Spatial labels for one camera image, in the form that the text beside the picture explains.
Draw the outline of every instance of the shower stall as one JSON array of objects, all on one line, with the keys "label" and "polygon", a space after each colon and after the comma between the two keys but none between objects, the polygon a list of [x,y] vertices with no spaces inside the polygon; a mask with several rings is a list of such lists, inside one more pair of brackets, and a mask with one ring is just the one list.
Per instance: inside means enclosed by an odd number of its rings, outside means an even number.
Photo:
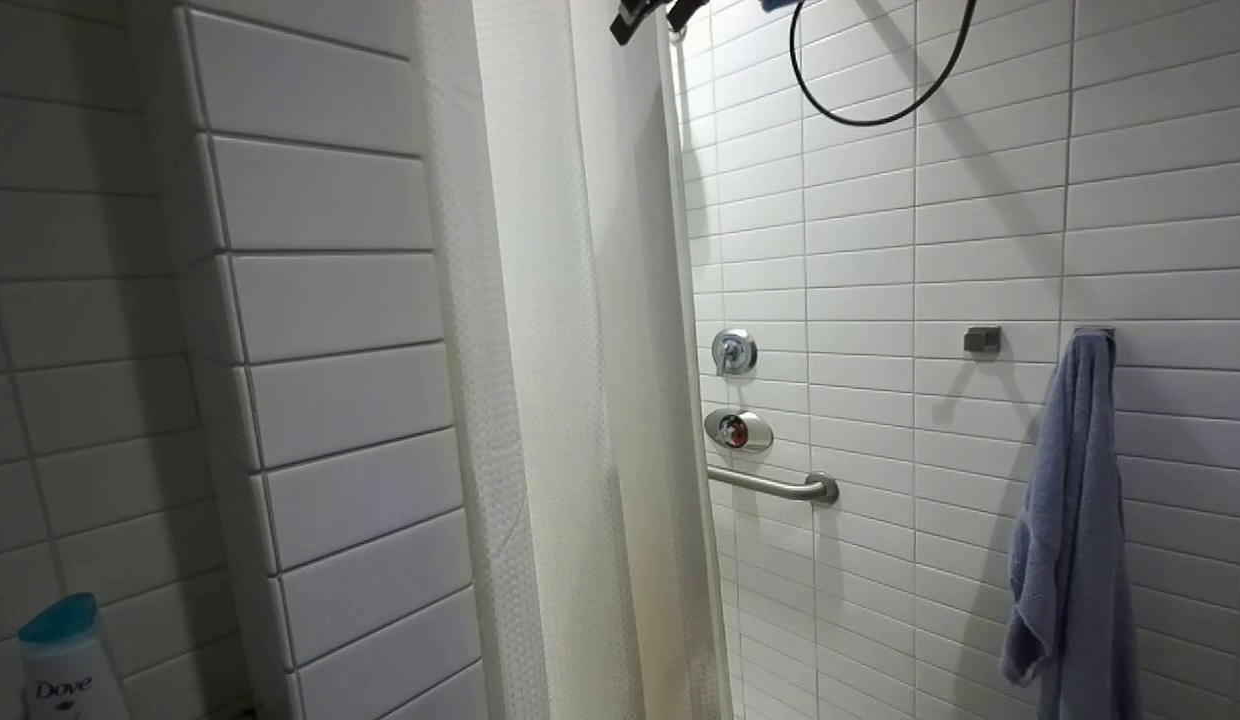
[{"label": "shower stall", "polygon": [[1029,720],[1081,325],[1240,720],[1240,0],[0,0],[0,720]]}]

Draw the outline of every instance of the towel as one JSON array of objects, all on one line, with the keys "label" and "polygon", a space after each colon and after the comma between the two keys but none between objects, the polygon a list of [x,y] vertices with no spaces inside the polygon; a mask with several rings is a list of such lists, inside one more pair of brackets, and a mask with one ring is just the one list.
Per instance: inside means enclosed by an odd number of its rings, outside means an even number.
[{"label": "towel", "polygon": [[1013,546],[1005,675],[1041,680],[1041,720],[1134,720],[1122,487],[1113,454],[1113,334],[1084,330],[1035,428]]}]

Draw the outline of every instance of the wall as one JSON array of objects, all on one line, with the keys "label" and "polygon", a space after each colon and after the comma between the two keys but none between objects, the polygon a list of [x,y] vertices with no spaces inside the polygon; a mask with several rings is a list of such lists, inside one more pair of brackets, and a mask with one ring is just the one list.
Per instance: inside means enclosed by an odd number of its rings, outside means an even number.
[{"label": "wall", "polygon": [[489,716],[405,0],[130,4],[266,716]]},{"label": "wall", "polygon": [[[716,494],[741,716],[1033,716],[997,672],[1005,546],[1072,325],[1119,334],[1119,463],[1148,716],[1240,716],[1240,0],[978,0],[950,86],[853,133],[793,93],[784,25],[712,4],[681,44],[698,350],[841,510]],[[958,0],[825,0],[802,68],[899,110]],[[1007,352],[973,366],[969,325]]]},{"label": "wall", "polygon": [[136,720],[245,666],[124,12],[0,4],[0,720],[10,634],[96,591]]},{"label": "wall", "polygon": [[656,35],[477,4],[548,716],[720,712]]}]

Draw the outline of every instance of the grab bar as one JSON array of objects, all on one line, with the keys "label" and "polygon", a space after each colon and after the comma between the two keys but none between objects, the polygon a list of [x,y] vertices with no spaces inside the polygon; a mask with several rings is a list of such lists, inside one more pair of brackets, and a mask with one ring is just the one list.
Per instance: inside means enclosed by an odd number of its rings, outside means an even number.
[{"label": "grab bar", "polygon": [[802,483],[778,483],[778,480],[761,480],[761,476],[741,476],[741,474],[706,474],[706,480],[720,480],[720,483],[737,483],[737,487],[753,487],[753,494],[762,494],[762,496],[784,496],[784,499],[812,499],[812,503],[834,503],[841,499],[841,487],[831,476],[809,476]]}]

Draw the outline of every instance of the white tile wall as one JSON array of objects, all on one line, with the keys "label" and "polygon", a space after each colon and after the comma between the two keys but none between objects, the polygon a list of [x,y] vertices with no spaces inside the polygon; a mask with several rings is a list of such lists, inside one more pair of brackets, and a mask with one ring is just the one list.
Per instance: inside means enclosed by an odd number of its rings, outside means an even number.
[{"label": "white tile wall", "polygon": [[[896,110],[958,10],[812,4],[812,89]],[[762,344],[743,385],[698,366],[704,404],[778,428],[741,468],[842,483],[825,514],[716,494],[737,716],[1033,716],[997,672],[1005,546],[1094,320],[1148,716],[1240,716],[1240,0],[982,0],[950,86],[874,133],[793,110],[784,25],[724,0],[681,44],[697,337]],[[1005,325],[997,366],[969,325]]]},{"label": "white tile wall", "polygon": [[192,110],[159,129],[163,206],[260,712],[484,716],[406,4],[136,0],[130,18],[174,28],[140,47],[167,54],[151,68],[187,54],[192,95],[142,101]]},{"label": "white tile wall", "polygon": [[118,22],[0,4],[0,720],[58,591],[105,599],[136,720],[246,698]]}]

